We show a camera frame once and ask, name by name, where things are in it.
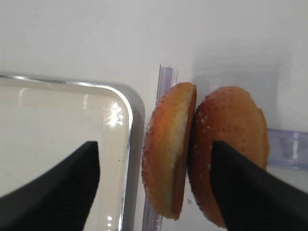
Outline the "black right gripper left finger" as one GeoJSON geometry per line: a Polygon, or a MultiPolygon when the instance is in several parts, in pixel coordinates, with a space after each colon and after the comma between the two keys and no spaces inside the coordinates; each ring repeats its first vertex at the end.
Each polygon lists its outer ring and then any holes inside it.
{"type": "Polygon", "coordinates": [[[81,231],[100,180],[98,144],[88,141],[32,182],[1,197],[2,231],[81,231]]]}

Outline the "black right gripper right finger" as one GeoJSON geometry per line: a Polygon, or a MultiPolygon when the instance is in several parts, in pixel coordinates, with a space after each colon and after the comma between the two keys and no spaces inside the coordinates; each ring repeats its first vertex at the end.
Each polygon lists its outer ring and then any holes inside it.
{"type": "Polygon", "coordinates": [[[214,141],[210,183],[229,231],[306,231],[308,194],[214,141]]]}

